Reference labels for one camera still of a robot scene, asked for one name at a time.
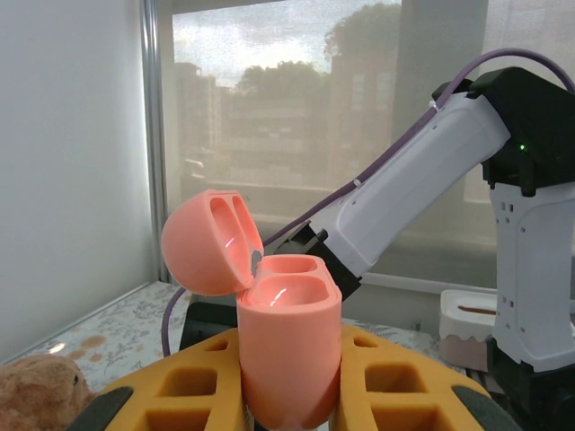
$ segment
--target pink container base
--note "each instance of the pink container base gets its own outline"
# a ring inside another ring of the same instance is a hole
[[[269,256],[237,296],[246,403],[270,430],[313,429],[339,398],[341,292],[321,259]]]

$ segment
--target table surface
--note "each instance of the table surface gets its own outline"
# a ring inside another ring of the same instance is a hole
[[[145,286],[38,345],[26,356],[52,351],[55,355],[72,358],[84,373],[90,388],[100,391],[115,380],[163,357],[160,327],[165,306],[176,290],[175,286],[159,282]],[[172,351],[176,351],[180,344],[189,300],[190,294],[184,295],[173,309],[170,319]],[[343,322],[445,365],[439,358],[438,339],[429,334],[348,319],[343,319]],[[464,373],[461,368],[450,368]]]

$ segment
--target sky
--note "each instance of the sky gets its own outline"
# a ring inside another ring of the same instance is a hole
[[[328,72],[324,35],[364,4],[394,0],[287,0],[173,16],[176,62],[191,62],[219,85],[234,86],[250,66],[313,63]]]

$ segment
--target pink egg-shaped container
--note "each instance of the pink egg-shaped container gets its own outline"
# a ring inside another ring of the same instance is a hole
[[[239,193],[207,190],[168,218],[172,276],[201,295],[236,293],[245,402],[269,430],[313,429],[340,389],[341,291],[322,259],[265,256]]]
[[[269,430],[314,429],[340,394],[341,291],[323,260],[269,256],[237,297],[242,391]]]

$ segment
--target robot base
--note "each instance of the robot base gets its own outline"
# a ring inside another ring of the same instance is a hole
[[[487,343],[489,372],[508,394],[511,414],[526,431],[567,431],[575,421],[575,365],[535,373]]]

